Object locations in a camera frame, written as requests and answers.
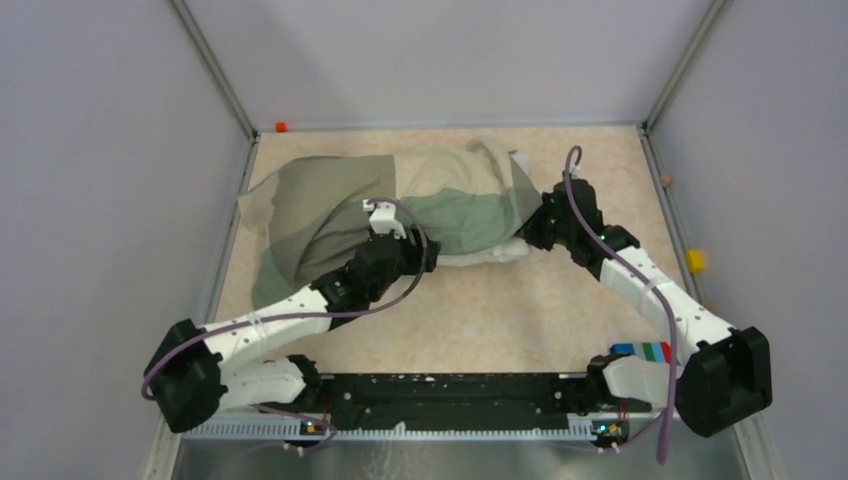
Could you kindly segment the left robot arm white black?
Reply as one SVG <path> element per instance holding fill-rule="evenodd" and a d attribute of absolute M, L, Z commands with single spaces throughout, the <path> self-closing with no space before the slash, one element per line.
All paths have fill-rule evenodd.
<path fill-rule="evenodd" d="M 141 395 L 158 406 L 169 429 L 184 433 L 216 413 L 258 403 L 308 413 L 319 404 L 316 373 L 301 359 L 264 366 L 263 357 L 303 337 L 335 330 L 379 311 L 401 277 L 415 283 L 435 269 L 439 242 L 418 231 L 407 238 L 373 233 L 343 266 L 289 297 L 233 320 L 173 324 L 143 371 Z"/>

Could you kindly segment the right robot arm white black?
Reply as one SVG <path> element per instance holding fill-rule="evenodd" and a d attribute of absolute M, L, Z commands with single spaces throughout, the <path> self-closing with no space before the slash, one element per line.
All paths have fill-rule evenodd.
<path fill-rule="evenodd" d="M 677 285 L 620 225 L 607 224 L 595 189 L 569 177 L 541 195 L 520 236 L 540 250 L 556 245 L 600 284 L 620 294 L 667 342 L 669 357 L 651 362 L 633 353 L 594 357 L 586 397 L 600 412 L 626 399 L 679 415 L 710 437 L 773 402 L 770 344 L 755 327 L 739 329 Z"/>

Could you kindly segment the white pillow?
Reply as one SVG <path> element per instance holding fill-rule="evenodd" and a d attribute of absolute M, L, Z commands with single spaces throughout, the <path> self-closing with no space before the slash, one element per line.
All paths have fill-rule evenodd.
<path fill-rule="evenodd" d="M 541 205 L 523 153 L 474 141 L 440 160 L 447 172 L 434 195 L 429 231 L 450 267 L 508 263 L 530 252 L 520 230 Z"/>

